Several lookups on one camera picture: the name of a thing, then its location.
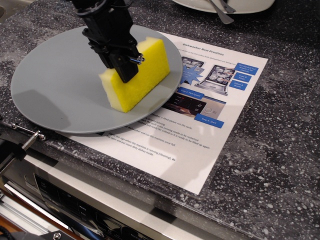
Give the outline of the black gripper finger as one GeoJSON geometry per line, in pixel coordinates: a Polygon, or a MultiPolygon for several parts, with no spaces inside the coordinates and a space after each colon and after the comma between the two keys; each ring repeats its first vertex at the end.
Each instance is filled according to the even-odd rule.
{"type": "Polygon", "coordinates": [[[139,54],[138,55],[113,55],[113,67],[120,76],[123,83],[128,83],[139,71],[139,54]]]}
{"type": "Polygon", "coordinates": [[[105,51],[98,55],[107,68],[114,69],[117,66],[116,53],[116,51],[105,51]]]}

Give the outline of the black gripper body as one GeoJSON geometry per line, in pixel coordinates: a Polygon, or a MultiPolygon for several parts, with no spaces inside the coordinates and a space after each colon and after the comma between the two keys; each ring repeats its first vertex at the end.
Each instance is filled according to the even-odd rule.
{"type": "Polygon", "coordinates": [[[82,34],[97,54],[116,51],[120,55],[139,55],[139,65],[145,60],[130,33],[133,26],[129,13],[131,0],[73,0],[72,4],[76,15],[87,26],[82,34]]]}

